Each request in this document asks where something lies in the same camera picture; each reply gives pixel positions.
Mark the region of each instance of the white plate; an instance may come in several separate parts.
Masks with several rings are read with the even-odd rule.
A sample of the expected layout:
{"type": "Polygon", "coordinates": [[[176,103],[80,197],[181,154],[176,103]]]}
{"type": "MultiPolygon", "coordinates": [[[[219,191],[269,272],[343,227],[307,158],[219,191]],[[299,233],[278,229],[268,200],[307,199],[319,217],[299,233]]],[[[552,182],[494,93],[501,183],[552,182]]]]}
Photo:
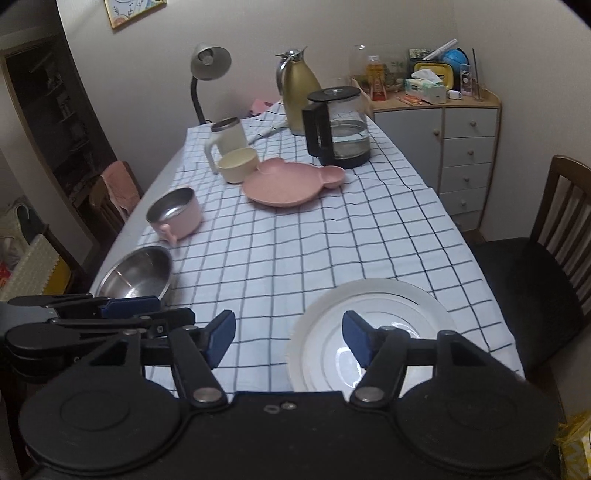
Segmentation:
{"type": "MultiPolygon", "coordinates": [[[[316,300],[299,318],[287,346],[287,371],[296,392],[341,390],[345,398],[365,372],[345,344],[343,314],[354,310],[371,326],[402,328],[413,338],[434,339],[456,330],[447,310],[414,285],[386,278],[346,283],[316,300]]],[[[402,387],[431,378],[433,367],[409,367],[402,387]]]]}

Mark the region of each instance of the cabinet drawer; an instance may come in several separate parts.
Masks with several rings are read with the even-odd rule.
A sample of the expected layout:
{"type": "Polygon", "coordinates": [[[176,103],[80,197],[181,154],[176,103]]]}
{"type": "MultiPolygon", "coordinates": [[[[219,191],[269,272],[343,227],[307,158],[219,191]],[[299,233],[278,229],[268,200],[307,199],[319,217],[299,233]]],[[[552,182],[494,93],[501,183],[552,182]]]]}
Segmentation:
{"type": "Polygon", "coordinates": [[[495,137],[446,138],[443,142],[443,166],[490,163],[494,151],[495,137]]]}
{"type": "Polygon", "coordinates": [[[486,187],[491,163],[445,167],[441,171],[440,193],[486,187]]]}
{"type": "Polygon", "coordinates": [[[452,215],[452,220],[453,223],[456,224],[457,229],[461,232],[475,230],[478,228],[481,213],[481,210],[476,212],[458,213],[457,215],[452,215]]]}
{"type": "Polygon", "coordinates": [[[439,198],[450,215],[482,210],[486,189],[460,190],[459,192],[442,193],[439,198]]]}
{"type": "Polygon", "coordinates": [[[432,189],[439,184],[441,164],[440,108],[378,112],[375,122],[432,189]]]}
{"type": "Polygon", "coordinates": [[[447,108],[445,138],[494,137],[496,108],[447,108]]]}

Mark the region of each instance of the gold thermos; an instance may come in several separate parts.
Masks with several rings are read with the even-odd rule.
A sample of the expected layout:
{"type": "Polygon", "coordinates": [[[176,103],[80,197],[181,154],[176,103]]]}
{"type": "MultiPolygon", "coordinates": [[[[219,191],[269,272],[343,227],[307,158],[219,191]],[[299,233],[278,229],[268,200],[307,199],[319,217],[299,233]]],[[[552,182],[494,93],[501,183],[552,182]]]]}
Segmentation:
{"type": "Polygon", "coordinates": [[[312,70],[304,62],[304,50],[288,50],[281,55],[277,67],[277,88],[283,96],[287,124],[294,135],[304,135],[301,111],[309,105],[308,95],[320,90],[312,70]]]}

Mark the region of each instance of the yellow bag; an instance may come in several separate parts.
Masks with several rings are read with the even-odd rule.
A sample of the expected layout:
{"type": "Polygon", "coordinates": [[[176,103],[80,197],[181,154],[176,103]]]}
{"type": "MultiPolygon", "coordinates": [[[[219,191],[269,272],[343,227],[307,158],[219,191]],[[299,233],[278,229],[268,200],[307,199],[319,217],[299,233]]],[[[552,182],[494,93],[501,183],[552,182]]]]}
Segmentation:
{"type": "Polygon", "coordinates": [[[566,468],[566,480],[591,477],[591,411],[569,418],[560,425],[556,443],[560,446],[566,468]]]}

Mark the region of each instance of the white mug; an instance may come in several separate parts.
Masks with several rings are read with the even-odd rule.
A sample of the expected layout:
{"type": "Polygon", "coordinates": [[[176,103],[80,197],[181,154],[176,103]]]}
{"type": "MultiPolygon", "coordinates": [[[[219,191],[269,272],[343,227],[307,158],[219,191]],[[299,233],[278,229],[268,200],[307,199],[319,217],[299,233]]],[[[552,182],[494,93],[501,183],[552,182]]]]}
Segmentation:
{"type": "Polygon", "coordinates": [[[205,143],[204,150],[209,166],[214,173],[218,173],[215,161],[213,160],[212,148],[217,145],[221,156],[239,148],[248,147],[244,128],[239,118],[231,117],[221,120],[211,126],[212,136],[205,143]]]}

